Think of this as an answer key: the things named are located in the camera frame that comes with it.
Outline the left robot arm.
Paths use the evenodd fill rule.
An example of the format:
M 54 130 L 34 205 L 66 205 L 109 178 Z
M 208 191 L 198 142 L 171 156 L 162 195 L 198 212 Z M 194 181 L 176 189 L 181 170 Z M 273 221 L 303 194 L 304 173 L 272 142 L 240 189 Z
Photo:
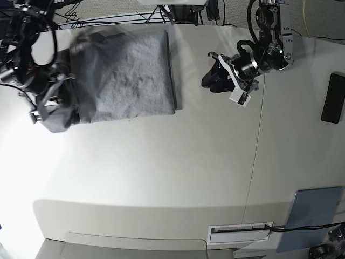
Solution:
M 237 42 L 231 57 L 209 52 L 214 59 L 201 85 L 213 93 L 230 92 L 245 106 L 258 89 L 256 77 L 292 64 L 293 38 L 289 7 L 284 1 L 260 1 L 255 16 L 259 33 Z M 57 89 L 59 104 L 44 121 L 52 132 L 79 123 L 94 123 L 175 113 L 169 36 L 165 29 L 105 35 L 80 33 L 59 52 L 58 66 L 72 72 Z

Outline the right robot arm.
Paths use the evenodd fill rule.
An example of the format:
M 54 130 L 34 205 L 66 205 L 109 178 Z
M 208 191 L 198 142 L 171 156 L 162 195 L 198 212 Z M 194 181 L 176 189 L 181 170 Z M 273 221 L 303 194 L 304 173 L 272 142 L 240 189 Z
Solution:
M 59 50 L 56 8 L 52 1 L 13 1 L 1 40 L 1 84 L 26 100 L 33 122 L 60 133 L 76 124 L 175 113 L 165 28 L 98 26 Z

